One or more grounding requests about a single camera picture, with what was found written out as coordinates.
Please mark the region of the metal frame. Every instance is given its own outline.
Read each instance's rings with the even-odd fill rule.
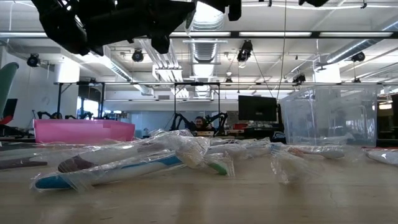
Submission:
[[[220,88],[219,82],[176,82],[176,83],[174,83],[174,114],[177,113],[177,85],[183,85],[184,87],[186,85],[190,85],[190,86],[216,85],[216,86],[218,86],[218,114],[221,113],[221,104],[220,104],[221,88]]]
[[[191,85],[192,82],[179,82],[178,85]],[[176,83],[173,82],[106,82],[106,85],[149,85],[149,86],[172,86]],[[242,85],[262,85],[262,86],[328,86],[328,85],[398,85],[398,82],[383,83],[383,82],[363,82],[363,83],[314,83],[314,82],[303,82],[303,83],[279,83],[279,82],[205,82],[206,85],[219,85],[219,86],[242,86]]]
[[[102,92],[101,92],[101,101],[98,105],[98,118],[102,118],[102,114],[104,111],[104,101],[105,101],[105,82],[76,82],[76,83],[54,83],[55,85],[58,85],[58,102],[57,102],[57,113],[60,113],[61,110],[61,96],[62,93],[65,92],[70,86],[72,85],[88,85],[88,86],[95,86],[95,85],[101,85],[102,86]],[[62,86],[64,84],[67,84],[68,86],[65,89],[62,89]]]
[[[217,33],[224,33],[227,35],[217,35]],[[323,34],[334,33],[336,35],[323,35]],[[184,32],[172,32],[170,35],[171,39],[398,39],[398,32],[394,31],[339,31],[339,30],[324,30],[324,31],[312,31],[312,30],[218,30],[218,31],[206,31],[197,32],[193,31],[190,35]],[[0,30],[0,39],[47,39],[45,32],[18,32]],[[135,37],[135,39],[148,39],[146,36]]]

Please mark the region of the transparent container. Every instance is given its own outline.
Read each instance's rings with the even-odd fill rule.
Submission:
[[[376,146],[377,85],[313,86],[280,101],[288,144]]]

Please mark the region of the desk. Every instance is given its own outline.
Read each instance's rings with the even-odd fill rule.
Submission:
[[[0,218],[8,223],[396,223],[398,169],[374,161],[323,160],[322,176],[286,187],[269,158],[236,162],[236,177],[169,170],[127,182],[32,194],[27,183],[3,183]],[[43,168],[21,169],[29,177]]]

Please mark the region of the green chair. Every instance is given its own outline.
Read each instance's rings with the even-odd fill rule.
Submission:
[[[2,118],[2,113],[4,107],[6,106],[8,93],[10,92],[12,81],[19,68],[18,63],[11,62],[0,69],[0,119]]]

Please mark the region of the wooden table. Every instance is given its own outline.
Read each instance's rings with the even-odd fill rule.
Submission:
[[[74,190],[32,193],[43,168],[0,172],[0,223],[397,223],[398,168],[322,160],[302,185],[275,182],[268,157],[236,162],[236,177],[189,168]]]

